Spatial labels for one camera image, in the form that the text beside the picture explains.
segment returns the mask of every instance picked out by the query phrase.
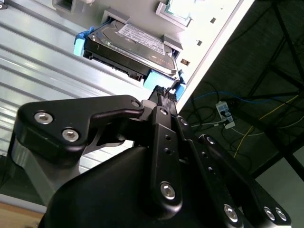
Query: white metal panel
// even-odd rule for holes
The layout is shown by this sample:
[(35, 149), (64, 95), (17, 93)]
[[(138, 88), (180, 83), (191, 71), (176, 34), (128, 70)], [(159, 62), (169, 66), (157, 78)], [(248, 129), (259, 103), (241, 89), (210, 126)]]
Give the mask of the white metal panel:
[(178, 112), (180, 112), (182, 107), (186, 104), (194, 89), (200, 83), (210, 68), (211, 64), (216, 59), (253, 2), (254, 0), (240, 0), (236, 5), (231, 5), (229, 7), (230, 11), (225, 12), (225, 18), (221, 19), (222, 27), (219, 26), (216, 28), (216, 31), (213, 30), (211, 38), (207, 39), (207, 44), (205, 47), (203, 47), (203, 55), (201, 56), (201, 60), (197, 63), (197, 65), (195, 65), (195, 67), (190, 67), (188, 70), (188, 73), (191, 77), (183, 96), (180, 98), (176, 105)]
[[(31, 0), (9, 1), (0, 11), (0, 154), (6, 155), (18, 108), (28, 102), (129, 94), (147, 99), (141, 83), (110, 67), (73, 55), (75, 34), (84, 31)], [(130, 147), (87, 154), (84, 172)]]

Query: wooden surface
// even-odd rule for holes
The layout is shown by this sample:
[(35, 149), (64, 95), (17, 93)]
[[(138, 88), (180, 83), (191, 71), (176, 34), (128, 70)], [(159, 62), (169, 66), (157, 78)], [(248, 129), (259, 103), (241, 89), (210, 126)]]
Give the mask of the wooden surface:
[(36, 228), (43, 214), (0, 203), (0, 228)]

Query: yellow cable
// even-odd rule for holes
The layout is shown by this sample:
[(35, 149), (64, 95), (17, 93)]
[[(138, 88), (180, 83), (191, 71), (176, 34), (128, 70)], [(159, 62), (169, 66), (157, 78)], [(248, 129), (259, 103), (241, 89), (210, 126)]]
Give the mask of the yellow cable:
[[(289, 103), (289, 102), (295, 100), (298, 96), (299, 96), (299, 95), (294, 96), (294, 97), (291, 98), (290, 100), (286, 101), (286, 103)], [(284, 106), (286, 103), (283, 103), (283, 104), (279, 105), (278, 107), (276, 107), (275, 109), (271, 110), (269, 113), (266, 113), (266, 114), (263, 115), (261, 118), (259, 118), (259, 120), (261, 120), (261, 119), (265, 118), (266, 116), (270, 115), (271, 113), (275, 112), (276, 110), (278, 110), (279, 108), (281, 108), (282, 106)], [(246, 134), (243, 136), (243, 138), (242, 138), (241, 141), (239, 142), (239, 144), (238, 144), (238, 146), (237, 146), (237, 150), (236, 150), (236, 152), (235, 152), (233, 158), (236, 157), (239, 148), (241, 147), (241, 145), (242, 145), (244, 139), (245, 139), (246, 136), (250, 133), (250, 131), (251, 131), (252, 128), (253, 128), (253, 126), (251, 126), (251, 127), (249, 128), (249, 130), (246, 132)]]

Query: blue plastic bracket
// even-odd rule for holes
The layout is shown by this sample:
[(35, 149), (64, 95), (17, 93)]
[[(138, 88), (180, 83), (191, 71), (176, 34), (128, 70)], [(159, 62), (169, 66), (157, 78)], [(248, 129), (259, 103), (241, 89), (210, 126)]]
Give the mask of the blue plastic bracket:
[(94, 31), (94, 27), (90, 27), (89, 30), (81, 32), (76, 35), (74, 40), (74, 55), (81, 56), (84, 50), (86, 38)]
[(188, 77), (185, 76), (184, 72), (182, 70), (179, 71), (180, 75), (180, 83), (177, 85), (175, 89), (176, 99), (179, 100), (183, 93), (186, 90), (187, 83), (188, 83)]

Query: corrugated metal surface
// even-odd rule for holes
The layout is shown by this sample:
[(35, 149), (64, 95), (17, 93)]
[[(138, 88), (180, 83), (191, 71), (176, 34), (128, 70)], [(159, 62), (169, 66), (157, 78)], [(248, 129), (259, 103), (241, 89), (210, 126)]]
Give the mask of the corrugated metal surface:
[[(73, 55), (75, 34), (84, 28), (31, 0), (8, 2), (0, 10), (0, 153), (6, 155), (18, 108), (27, 102), (150, 91), (126, 75)], [(105, 148), (84, 156), (82, 171), (131, 146)]]

